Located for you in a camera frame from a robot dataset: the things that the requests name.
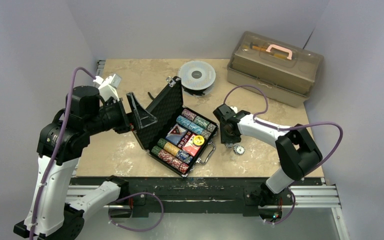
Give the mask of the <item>white blue chip five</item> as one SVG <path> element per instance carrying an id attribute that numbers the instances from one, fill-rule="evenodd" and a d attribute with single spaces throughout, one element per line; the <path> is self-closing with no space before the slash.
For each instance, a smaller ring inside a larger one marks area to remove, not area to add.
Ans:
<path id="1" fill-rule="evenodd" d="M 233 151 L 237 154 L 237 155 L 243 155 L 245 153 L 245 148 L 239 144 L 236 144 L 233 146 Z"/>

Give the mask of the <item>yellow big blind button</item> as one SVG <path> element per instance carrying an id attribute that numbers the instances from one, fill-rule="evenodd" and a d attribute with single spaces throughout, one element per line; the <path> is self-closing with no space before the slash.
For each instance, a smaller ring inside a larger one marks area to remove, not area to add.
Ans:
<path id="1" fill-rule="evenodd" d="M 192 142 L 195 146 L 201 147 L 205 143 L 205 138 L 202 135 L 195 135 Z"/>

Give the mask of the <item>red triangular all-in marker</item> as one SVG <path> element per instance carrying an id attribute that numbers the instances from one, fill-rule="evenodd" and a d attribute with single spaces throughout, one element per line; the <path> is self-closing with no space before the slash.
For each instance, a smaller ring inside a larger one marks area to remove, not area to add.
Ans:
<path id="1" fill-rule="evenodd" d="M 183 128 L 180 125 L 176 124 L 172 128 L 170 133 L 173 134 L 173 135 L 176 135 L 176 136 L 183 136 L 186 132 L 187 132 L 187 130 L 185 128 Z"/>

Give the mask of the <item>blue playing card deck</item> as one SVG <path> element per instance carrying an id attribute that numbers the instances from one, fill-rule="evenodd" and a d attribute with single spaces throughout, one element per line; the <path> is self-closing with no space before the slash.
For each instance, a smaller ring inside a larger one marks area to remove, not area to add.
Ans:
<path id="1" fill-rule="evenodd" d="M 172 128 L 170 129 L 170 131 L 167 133 L 165 139 L 166 139 L 168 142 L 170 142 L 170 143 L 172 143 L 172 144 L 174 144 L 174 145 L 177 145 L 183 136 L 181 136 L 181 135 L 173 135 L 173 134 L 171 134 L 171 131 L 172 131 L 173 127 L 172 127 Z"/>

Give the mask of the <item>black poker set case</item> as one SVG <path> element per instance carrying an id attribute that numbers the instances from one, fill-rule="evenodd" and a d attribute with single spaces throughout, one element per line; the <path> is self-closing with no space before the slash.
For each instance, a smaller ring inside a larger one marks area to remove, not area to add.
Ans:
<path id="1" fill-rule="evenodd" d="M 148 154 L 185 178 L 196 163 L 206 164 L 201 155 L 213 144 L 218 125 L 184 105 L 182 80 L 168 77 L 167 85 L 146 107 L 156 122 L 135 132 Z"/>

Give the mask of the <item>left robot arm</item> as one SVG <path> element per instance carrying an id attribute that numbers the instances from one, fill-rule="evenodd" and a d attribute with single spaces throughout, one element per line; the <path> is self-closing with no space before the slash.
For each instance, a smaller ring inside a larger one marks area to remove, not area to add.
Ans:
<path id="1" fill-rule="evenodd" d="M 66 201 L 73 172 L 91 136 L 109 130 L 128 133 L 157 122 L 133 93 L 127 99 L 130 113 L 119 98 L 104 99 L 93 86 L 77 86 L 67 94 L 66 107 L 40 132 L 33 200 L 27 217 L 15 224 L 15 234 L 28 239 L 73 240 L 100 208 L 128 201 L 129 183 L 114 175 L 80 199 Z"/>

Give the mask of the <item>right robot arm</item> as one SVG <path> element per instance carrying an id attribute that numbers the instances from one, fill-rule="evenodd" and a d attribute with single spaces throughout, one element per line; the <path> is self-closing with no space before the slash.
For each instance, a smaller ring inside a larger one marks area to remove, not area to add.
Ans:
<path id="1" fill-rule="evenodd" d="M 247 136 L 276 149 L 280 168 L 260 191 L 262 200 L 268 204 L 278 200 L 281 191 L 311 173 L 322 161 L 321 151 L 303 125 L 275 125 L 245 110 L 235 112 L 225 103 L 218 106 L 213 115 L 219 121 L 222 144 L 232 147 L 242 136 Z"/>

